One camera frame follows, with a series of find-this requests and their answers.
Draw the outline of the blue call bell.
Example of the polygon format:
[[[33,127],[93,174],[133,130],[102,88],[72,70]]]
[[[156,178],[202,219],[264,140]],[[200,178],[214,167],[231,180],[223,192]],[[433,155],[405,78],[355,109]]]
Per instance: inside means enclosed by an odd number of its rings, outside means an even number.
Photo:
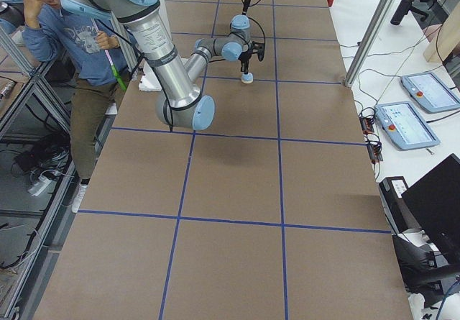
[[[252,73],[242,73],[241,82],[245,84],[250,84],[254,81]]]

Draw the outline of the green pink stick tool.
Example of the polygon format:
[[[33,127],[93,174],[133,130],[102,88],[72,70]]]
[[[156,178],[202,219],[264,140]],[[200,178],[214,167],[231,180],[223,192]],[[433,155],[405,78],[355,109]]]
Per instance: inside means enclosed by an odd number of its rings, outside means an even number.
[[[116,35],[108,36],[105,32],[102,32],[98,28],[98,25],[97,25],[95,19],[91,19],[91,21],[92,21],[92,23],[93,23],[93,25],[94,25],[94,27],[96,28],[96,31],[97,31],[96,42],[97,42],[98,46],[102,50],[104,50],[106,58],[107,58],[107,60],[109,62],[109,65],[111,66],[112,73],[113,73],[115,79],[117,80],[117,83],[119,84],[119,87],[121,88],[122,91],[125,91],[127,89],[127,86],[124,83],[124,81],[122,80],[122,77],[121,77],[121,75],[119,73],[119,70],[115,66],[115,64],[114,64],[114,62],[112,60],[112,57],[111,57],[111,55],[109,53],[110,49],[116,49],[116,48],[120,47],[118,39],[117,39]]]

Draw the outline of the brown paper table cover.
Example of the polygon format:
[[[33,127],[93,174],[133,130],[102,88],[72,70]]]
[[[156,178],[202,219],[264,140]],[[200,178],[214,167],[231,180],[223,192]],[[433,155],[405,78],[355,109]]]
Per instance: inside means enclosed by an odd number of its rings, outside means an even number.
[[[36,319],[410,319],[326,0],[264,0],[211,128],[126,93]]]

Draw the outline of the person in blue hoodie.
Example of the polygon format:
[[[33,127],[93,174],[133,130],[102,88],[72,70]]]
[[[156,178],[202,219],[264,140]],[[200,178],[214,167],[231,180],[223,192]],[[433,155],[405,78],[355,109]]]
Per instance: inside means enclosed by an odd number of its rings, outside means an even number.
[[[111,104],[120,106],[124,92],[111,66],[96,42],[96,28],[89,17],[70,13],[60,0],[24,0],[24,43],[41,62],[54,60],[67,51],[76,69],[76,86],[71,99],[70,148],[80,178],[78,192],[71,202],[77,212],[96,164],[95,136]],[[108,36],[111,23],[97,23]],[[125,84],[130,82],[127,62],[121,48],[109,53]]]

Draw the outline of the black water bottle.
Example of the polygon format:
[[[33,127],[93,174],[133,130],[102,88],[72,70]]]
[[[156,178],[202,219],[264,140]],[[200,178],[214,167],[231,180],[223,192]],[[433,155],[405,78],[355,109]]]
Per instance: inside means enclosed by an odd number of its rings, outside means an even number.
[[[395,26],[399,25],[404,16],[410,11],[412,3],[413,0],[400,0],[400,3],[390,20],[390,24]]]

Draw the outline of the near teach pendant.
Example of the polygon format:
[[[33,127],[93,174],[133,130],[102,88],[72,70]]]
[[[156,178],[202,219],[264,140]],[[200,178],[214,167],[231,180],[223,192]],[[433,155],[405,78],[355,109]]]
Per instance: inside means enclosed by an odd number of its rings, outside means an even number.
[[[409,101],[376,104],[376,120],[397,149],[417,150],[440,145],[441,141]]]

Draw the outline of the teach pendant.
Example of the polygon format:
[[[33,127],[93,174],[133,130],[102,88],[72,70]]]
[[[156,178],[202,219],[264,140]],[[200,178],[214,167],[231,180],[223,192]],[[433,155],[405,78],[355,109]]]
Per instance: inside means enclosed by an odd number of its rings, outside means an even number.
[[[402,76],[400,82],[415,102],[428,113],[459,109],[459,98],[433,72]]]
[[[441,141],[409,101],[376,104],[376,120],[397,149],[417,150],[440,145]]]

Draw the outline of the far teach pendant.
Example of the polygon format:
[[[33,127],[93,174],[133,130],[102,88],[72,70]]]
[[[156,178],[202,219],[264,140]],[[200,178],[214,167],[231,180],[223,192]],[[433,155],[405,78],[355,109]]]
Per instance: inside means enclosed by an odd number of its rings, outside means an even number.
[[[400,82],[415,102],[428,113],[459,109],[459,98],[433,72],[402,76]]]

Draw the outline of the black box with label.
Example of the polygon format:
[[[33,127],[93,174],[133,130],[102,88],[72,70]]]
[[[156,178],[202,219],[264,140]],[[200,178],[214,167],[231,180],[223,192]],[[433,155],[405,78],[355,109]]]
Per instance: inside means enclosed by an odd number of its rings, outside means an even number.
[[[396,232],[404,232],[410,228],[412,214],[403,199],[403,193],[407,188],[403,176],[386,177],[379,182],[380,193],[385,200],[386,209],[391,215],[391,222],[395,225]]]

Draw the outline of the white power strip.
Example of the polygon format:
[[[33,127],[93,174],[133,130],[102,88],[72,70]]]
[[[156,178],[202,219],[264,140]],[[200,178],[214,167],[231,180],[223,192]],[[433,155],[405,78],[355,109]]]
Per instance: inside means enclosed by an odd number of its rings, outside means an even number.
[[[39,196],[50,184],[51,180],[46,176],[41,175],[28,190],[28,193],[31,196]]]

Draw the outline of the black laptop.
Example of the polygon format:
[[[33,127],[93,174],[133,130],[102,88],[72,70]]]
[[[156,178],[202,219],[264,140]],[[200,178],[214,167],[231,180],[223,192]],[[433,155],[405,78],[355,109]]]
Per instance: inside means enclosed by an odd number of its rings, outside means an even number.
[[[405,205],[442,255],[459,262],[459,157],[450,154],[403,194]]]

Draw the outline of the black monitor stand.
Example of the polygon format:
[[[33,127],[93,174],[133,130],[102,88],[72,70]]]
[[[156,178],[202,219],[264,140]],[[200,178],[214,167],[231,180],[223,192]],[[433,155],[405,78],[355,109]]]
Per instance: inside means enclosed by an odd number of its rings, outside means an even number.
[[[406,291],[423,295],[426,306],[439,302],[459,276],[459,262],[449,262],[442,254],[397,235],[392,236],[392,243]]]

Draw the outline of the white pedestal column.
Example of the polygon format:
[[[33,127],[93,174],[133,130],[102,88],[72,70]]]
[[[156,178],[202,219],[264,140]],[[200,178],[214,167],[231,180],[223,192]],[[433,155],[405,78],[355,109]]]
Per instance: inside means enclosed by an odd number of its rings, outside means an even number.
[[[167,36],[171,38],[171,31],[170,31],[169,19],[167,16],[165,0],[160,0],[159,17],[162,20],[162,23],[165,27]],[[142,77],[139,83],[139,89],[140,91],[160,91],[161,90],[160,82],[158,81],[157,76],[154,74],[153,70],[151,69],[147,61],[144,61],[144,65],[142,68]]]

